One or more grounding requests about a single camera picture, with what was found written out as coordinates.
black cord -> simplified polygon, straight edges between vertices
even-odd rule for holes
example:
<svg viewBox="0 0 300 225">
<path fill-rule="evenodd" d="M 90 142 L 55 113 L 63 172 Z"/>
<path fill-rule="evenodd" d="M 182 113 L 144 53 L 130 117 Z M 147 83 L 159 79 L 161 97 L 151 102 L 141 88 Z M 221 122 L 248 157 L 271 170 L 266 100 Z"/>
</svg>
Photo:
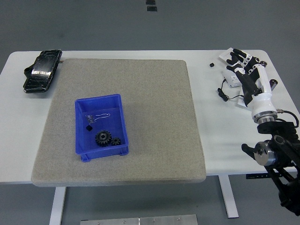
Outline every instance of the black cord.
<svg viewBox="0 0 300 225">
<path fill-rule="evenodd" d="M 297 116 L 294 113 L 290 112 L 290 111 L 283 110 L 283 112 L 288 113 L 288 114 L 292 115 L 295 118 L 295 120 L 296 120 L 295 128 L 298 128 L 299 127 L 299 120 L 298 120 Z"/>
<path fill-rule="evenodd" d="M 234 98 L 236 98 L 236 97 L 238 97 L 238 96 L 244 97 L 243 95 L 237 95 L 237 96 L 234 96 L 234 97 L 232 97 L 232 98 L 229 98 L 229 96 L 226 95 L 226 94 L 222 91 L 222 89 L 223 89 L 223 84 L 224 84 L 225 81 L 226 81 L 226 79 L 223 80 L 222 85 L 221 85 L 221 88 L 218 88 L 218 89 L 217 89 L 217 91 L 218 91 L 218 93 L 219 93 L 219 96 L 220 96 L 225 102 L 227 102 L 227 101 L 230 100 L 230 99 L 234 99 Z"/>
</svg>

cracked phone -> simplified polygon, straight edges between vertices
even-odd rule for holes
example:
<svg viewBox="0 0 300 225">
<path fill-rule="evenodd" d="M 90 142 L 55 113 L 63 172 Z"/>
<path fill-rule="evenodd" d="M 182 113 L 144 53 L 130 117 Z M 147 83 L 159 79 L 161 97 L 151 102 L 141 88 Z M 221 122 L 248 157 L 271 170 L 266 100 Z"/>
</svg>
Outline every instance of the cracked phone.
<svg viewBox="0 0 300 225">
<path fill-rule="evenodd" d="M 48 91 L 61 55 L 61 50 L 42 51 L 34 64 L 24 69 L 24 74 L 27 77 L 23 85 L 25 93 Z"/>
</svg>

gray felt mat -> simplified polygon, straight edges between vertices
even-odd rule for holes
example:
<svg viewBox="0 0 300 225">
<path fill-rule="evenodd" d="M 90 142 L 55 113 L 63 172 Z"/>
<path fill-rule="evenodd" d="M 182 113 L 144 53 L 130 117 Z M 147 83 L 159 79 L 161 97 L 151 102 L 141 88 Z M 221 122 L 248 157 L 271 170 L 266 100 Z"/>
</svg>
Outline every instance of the gray felt mat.
<svg viewBox="0 0 300 225">
<path fill-rule="evenodd" d="M 37 186 L 201 182 L 206 177 L 187 66 L 181 60 L 65 60 L 32 172 Z M 74 101 L 119 93 L 129 154 L 83 163 Z"/>
</svg>

black gear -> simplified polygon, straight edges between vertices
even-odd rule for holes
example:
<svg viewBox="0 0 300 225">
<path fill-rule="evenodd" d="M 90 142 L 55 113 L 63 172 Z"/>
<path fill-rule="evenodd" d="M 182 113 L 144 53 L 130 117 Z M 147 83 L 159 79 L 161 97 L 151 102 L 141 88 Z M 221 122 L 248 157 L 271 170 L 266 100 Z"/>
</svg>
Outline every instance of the black gear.
<svg viewBox="0 0 300 225">
<path fill-rule="evenodd" d="M 112 145 L 120 145 L 121 144 L 121 140 L 118 137 L 114 137 L 112 139 Z"/>
<path fill-rule="evenodd" d="M 107 130 L 101 130 L 96 134 L 95 140 L 97 145 L 107 146 L 112 140 L 112 135 Z"/>
</svg>

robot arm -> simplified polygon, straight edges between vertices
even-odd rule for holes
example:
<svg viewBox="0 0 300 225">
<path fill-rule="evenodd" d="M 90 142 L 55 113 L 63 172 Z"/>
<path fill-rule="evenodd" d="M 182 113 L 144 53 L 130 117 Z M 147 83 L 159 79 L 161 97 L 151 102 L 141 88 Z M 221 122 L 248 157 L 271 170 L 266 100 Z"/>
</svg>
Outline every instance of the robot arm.
<svg viewBox="0 0 300 225">
<path fill-rule="evenodd" d="M 300 141 L 296 134 L 299 126 L 297 117 L 289 111 L 276 110 L 272 104 L 271 86 L 264 66 L 241 50 L 234 49 L 230 53 L 232 59 L 226 68 L 233 71 L 242 83 L 244 102 L 252 110 L 252 119 L 258 123 L 260 134 L 270 134 L 272 138 L 258 142 L 254 148 L 242 144 L 242 150 L 265 167 L 279 190 L 281 206 L 300 215 Z M 277 119 L 277 113 L 289 113 L 296 119 L 292 122 Z M 297 169 L 297 177 L 291 176 L 284 168 L 293 166 Z M 286 180 L 283 184 L 274 170 L 277 170 Z"/>
</svg>

